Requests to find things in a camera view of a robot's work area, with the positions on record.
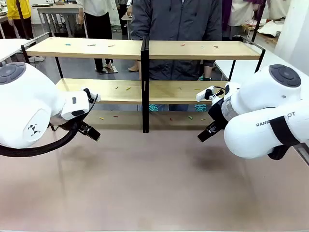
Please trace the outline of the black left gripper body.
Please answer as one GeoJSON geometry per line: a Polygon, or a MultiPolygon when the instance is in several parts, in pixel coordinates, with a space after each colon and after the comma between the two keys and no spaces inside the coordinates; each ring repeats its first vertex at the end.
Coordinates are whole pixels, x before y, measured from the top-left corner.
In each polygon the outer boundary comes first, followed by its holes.
{"type": "Polygon", "coordinates": [[[52,131],[56,131],[58,128],[61,128],[65,131],[75,130],[78,131],[80,128],[82,119],[80,117],[75,117],[70,120],[65,120],[63,118],[51,118],[50,127],[52,131]]]}

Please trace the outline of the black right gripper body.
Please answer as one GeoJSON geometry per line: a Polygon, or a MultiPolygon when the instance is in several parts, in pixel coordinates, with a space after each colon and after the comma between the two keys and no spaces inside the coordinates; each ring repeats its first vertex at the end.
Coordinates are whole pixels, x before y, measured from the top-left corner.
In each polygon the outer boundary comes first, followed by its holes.
{"type": "Polygon", "coordinates": [[[218,132],[220,130],[224,130],[226,125],[228,124],[228,121],[225,119],[222,113],[223,102],[224,99],[220,99],[208,111],[208,114],[213,119],[213,122],[208,126],[209,131],[211,132],[218,132]]]}

